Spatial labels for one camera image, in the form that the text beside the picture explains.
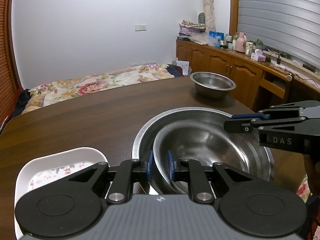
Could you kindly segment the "right hand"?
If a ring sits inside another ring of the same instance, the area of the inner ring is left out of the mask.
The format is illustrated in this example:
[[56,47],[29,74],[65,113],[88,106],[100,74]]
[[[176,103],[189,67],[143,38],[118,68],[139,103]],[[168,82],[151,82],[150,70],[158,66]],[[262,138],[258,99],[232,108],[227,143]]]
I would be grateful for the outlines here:
[[305,171],[308,176],[308,185],[312,194],[320,195],[319,156],[303,155]]

